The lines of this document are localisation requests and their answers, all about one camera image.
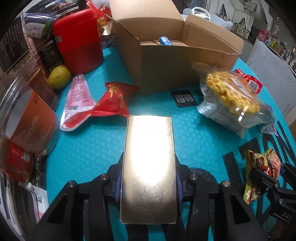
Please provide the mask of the silver purple snack packet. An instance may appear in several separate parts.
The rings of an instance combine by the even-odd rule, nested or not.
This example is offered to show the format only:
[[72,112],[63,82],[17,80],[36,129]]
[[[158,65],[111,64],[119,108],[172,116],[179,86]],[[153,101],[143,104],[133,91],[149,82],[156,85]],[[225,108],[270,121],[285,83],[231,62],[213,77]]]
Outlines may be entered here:
[[273,115],[273,108],[267,103],[264,103],[264,104],[268,108],[268,114],[271,117],[271,121],[269,123],[265,123],[265,124],[260,125],[258,129],[263,134],[278,136],[278,131],[277,131],[276,125],[275,125],[275,117]]

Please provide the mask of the yellow lemon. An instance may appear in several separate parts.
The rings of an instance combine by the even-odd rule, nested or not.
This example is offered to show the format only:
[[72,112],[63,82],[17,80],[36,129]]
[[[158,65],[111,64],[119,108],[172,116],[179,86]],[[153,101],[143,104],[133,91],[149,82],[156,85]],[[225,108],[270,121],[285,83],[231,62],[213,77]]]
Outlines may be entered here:
[[53,90],[63,89],[71,78],[71,72],[65,65],[54,68],[48,78],[48,84]]

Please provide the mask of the small red snack packet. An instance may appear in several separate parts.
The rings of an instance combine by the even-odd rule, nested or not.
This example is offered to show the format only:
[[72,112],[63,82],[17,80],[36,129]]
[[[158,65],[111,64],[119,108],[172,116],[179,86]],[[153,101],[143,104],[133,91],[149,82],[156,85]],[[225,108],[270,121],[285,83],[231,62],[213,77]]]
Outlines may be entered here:
[[120,82],[106,82],[106,93],[90,111],[91,116],[121,115],[128,117],[130,112],[127,103],[135,94],[138,87]]

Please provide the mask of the blue cylindrical snack tube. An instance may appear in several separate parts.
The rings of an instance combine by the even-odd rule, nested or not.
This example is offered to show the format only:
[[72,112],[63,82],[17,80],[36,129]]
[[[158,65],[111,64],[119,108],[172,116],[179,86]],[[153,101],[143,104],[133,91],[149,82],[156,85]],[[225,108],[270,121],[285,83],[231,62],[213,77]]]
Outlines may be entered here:
[[172,46],[173,45],[172,42],[166,36],[161,36],[159,38],[159,43],[164,46]]

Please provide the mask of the gold rectangular box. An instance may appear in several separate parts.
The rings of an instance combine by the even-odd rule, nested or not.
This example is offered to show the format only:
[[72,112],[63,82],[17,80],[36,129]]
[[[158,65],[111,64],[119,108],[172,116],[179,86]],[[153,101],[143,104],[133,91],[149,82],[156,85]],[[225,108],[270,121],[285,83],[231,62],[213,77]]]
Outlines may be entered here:
[[170,116],[127,119],[120,221],[162,225],[177,221],[176,158]]

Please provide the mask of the dark jar red label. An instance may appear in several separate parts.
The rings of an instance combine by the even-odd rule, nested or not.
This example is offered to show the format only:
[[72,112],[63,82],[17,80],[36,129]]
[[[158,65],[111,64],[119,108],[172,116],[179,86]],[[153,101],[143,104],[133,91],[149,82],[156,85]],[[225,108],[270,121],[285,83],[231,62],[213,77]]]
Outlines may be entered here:
[[34,168],[34,155],[1,137],[1,173],[13,180],[27,183]]

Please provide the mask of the yellow puffed snack bag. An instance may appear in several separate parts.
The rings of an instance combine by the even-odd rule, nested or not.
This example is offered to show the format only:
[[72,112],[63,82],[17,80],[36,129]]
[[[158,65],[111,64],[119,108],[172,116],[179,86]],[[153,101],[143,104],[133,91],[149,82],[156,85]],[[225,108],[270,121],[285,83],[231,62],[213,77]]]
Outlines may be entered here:
[[200,77],[203,101],[197,111],[201,115],[241,138],[248,129],[271,121],[268,108],[240,74],[199,62],[191,67]]

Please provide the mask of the black snack pouch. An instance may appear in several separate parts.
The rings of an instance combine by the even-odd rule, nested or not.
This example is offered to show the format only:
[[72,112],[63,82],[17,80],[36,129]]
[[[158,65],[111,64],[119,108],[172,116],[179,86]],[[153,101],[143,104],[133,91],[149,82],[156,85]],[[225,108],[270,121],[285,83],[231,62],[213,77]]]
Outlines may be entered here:
[[40,13],[63,18],[86,9],[86,6],[86,0],[43,0],[29,8],[26,13]]

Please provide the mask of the red yellow snack packet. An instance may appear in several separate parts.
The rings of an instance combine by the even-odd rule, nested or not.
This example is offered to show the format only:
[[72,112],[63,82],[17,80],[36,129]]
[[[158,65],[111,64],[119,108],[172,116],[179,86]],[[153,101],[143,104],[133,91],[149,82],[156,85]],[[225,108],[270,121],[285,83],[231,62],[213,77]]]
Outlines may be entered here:
[[251,88],[254,90],[256,94],[260,93],[260,91],[262,90],[263,84],[257,78],[255,78],[252,75],[243,73],[242,70],[239,68],[235,69],[234,72],[237,74],[240,74],[248,82],[248,84],[251,86]]

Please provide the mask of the teal table mat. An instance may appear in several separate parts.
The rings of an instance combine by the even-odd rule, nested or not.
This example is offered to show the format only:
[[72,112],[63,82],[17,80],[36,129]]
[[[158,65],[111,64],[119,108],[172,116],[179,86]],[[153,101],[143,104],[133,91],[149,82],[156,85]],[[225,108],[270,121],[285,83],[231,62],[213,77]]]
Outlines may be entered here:
[[30,240],[268,240],[270,216],[295,240],[295,142],[264,88],[235,114],[198,77],[142,96],[116,48],[75,74],[47,158],[51,204]]

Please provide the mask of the red plastic canister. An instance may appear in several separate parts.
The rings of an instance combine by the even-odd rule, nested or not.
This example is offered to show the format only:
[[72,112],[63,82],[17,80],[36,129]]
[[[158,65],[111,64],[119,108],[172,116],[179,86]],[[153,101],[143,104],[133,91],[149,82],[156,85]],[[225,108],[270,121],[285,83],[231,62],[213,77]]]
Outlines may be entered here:
[[53,25],[53,35],[72,74],[88,73],[103,63],[95,10],[84,9],[57,20]]

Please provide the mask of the pink white snack packet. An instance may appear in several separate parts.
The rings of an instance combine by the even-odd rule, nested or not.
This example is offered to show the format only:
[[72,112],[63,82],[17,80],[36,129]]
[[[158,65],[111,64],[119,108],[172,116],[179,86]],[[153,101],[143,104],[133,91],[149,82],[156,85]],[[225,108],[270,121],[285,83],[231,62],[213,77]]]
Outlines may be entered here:
[[91,97],[90,89],[83,74],[74,76],[63,109],[60,129],[71,132],[82,125],[89,117],[96,102]]

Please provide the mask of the grey cushioned chair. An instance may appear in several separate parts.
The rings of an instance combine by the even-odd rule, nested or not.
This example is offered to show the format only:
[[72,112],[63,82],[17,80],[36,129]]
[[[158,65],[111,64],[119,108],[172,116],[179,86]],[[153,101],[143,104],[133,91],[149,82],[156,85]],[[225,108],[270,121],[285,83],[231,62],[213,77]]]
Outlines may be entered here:
[[286,116],[295,107],[295,73],[286,61],[264,42],[257,41],[246,64],[266,87],[283,116]]

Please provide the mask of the clear jar orange label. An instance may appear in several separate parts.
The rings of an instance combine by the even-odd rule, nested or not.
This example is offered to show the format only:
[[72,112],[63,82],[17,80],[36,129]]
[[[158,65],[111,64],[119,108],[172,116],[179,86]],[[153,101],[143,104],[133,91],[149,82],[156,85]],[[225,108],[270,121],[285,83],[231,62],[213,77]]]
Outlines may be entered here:
[[47,156],[60,137],[55,111],[21,77],[1,78],[1,134],[39,156]]

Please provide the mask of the open cardboard box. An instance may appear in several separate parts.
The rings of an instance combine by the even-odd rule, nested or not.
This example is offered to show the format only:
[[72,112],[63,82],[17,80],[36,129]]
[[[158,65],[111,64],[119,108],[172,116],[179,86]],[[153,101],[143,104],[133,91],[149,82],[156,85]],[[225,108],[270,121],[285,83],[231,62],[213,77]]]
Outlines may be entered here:
[[[194,84],[193,62],[230,70],[242,52],[241,38],[198,16],[182,18],[172,1],[109,4],[117,50],[142,95]],[[161,36],[173,45],[161,45]]]

